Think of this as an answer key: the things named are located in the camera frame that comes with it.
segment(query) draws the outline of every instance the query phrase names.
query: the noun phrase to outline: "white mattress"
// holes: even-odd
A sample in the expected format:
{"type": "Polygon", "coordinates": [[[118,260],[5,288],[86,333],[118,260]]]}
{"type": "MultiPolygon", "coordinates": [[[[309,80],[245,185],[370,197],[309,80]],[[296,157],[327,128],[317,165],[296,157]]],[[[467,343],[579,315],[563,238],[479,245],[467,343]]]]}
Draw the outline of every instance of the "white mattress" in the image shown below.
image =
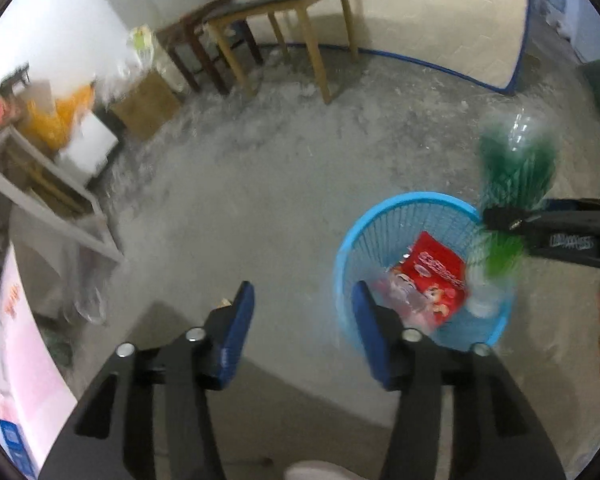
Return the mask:
{"type": "MultiPolygon", "coordinates": [[[[350,0],[360,47],[426,61],[503,89],[523,42],[528,0],[350,0]]],[[[347,44],[340,0],[309,9],[318,40],[347,44]]],[[[266,17],[250,18],[258,42],[275,42],[266,17]]],[[[280,16],[302,42],[295,14],[280,16]]]]}

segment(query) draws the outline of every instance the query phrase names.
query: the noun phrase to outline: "blue gripper pad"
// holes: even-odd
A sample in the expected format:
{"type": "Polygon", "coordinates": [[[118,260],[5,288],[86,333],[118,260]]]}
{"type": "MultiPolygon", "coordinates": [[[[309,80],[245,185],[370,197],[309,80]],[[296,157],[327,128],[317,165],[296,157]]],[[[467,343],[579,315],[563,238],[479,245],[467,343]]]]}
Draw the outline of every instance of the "blue gripper pad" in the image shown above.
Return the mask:
{"type": "Polygon", "coordinates": [[[253,285],[242,282],[234,302],[211,311],[206,319],[205,331],[213,345],[210,375],[216,379],[220,390],[235,377],[254,306],[253,285]]]}
{"type": "Polygon", "coordinates": [[[351,303],[371,375],[385,389],[389,389],[389,347],[376,320],[376,302],[365,282],[357,282],[353,286],[351,303]]]}

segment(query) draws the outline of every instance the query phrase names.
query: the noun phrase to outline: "concrete floor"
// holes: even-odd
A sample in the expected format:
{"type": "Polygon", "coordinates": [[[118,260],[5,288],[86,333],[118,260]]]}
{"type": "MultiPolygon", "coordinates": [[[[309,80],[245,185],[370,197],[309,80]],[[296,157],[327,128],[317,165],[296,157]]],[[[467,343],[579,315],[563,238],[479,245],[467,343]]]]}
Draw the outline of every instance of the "concrete floor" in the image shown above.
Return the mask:
{"type": "MultiPolygon", "coordinates": [[[[280,478],[291,462],[322,459],[375,478],[397,397],[338,331],[331,269],[345,232],[400,192],[475,203],[477,125],[499,104],[555,115],[553,195],[600,197],[600,118],[573,54],[535,21],[514,97],[416,64],[362,56],[352,65],[325,50],[338,92],[325,106],[304,50],[292,50],[293,68],[275,50],[264,54],[263,70],[243,57],[260,82],[256,98],[207,86],[111,168],[102,197],[127,262],[109,283],[107,325],[76,341],[70,385],[79,395],[116,344],[165,343],[250,280],[256,314],[244,359],[210,404],[226,459],[269,456],[274,466],[229,467],[229,477],[280,478]]],[[[598,282],[593,270],[529,260],[498,346],[569,469],[600,435],[598,282]]]]}

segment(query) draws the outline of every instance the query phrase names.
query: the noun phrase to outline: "blue plastic basket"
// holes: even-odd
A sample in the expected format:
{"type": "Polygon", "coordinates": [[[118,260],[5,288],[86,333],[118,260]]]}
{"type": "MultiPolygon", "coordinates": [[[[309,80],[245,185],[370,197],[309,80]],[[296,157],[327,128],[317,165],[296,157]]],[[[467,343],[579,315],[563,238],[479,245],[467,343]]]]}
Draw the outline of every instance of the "blue plastic basket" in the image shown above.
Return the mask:
{"type": "MultiPolygon", "coordinates": [[[[452,196],[413,192],[371,208],[345,236],[336,257],[334,295],[340,325],[359,348],[362,344],[351,308],[353,286],[359,280],[371,282],[395,265],[422,231],[466,260],[471,243],[480,233],[480,217],[474,207],[452,196]]],[[[382,304],[381,298],[376,297],[376,301],[382,304]]],[[[472,316],[463,307],[431,338],[463,351],[477,342],[492,346],[509,322],[513,301],[512,293],[500,303],[497,315],[488,319],[472,316]]]]}

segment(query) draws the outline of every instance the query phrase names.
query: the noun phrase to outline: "yellow bag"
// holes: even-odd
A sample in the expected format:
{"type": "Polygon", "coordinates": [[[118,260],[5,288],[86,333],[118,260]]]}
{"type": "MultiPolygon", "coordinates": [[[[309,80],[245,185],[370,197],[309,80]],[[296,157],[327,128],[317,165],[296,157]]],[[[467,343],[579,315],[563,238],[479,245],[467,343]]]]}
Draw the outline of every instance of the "yellow bag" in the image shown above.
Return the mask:
{"type": "Polygon", "coordinates": [[[37,137],[55,152],[70,140],[74,122],[93,106],[93,88],[85,85],[66,99],[56,99],[56,111],[40,112],[35,102],[27,102],[29,120],[20,127],[25,136],[37,137]]]}

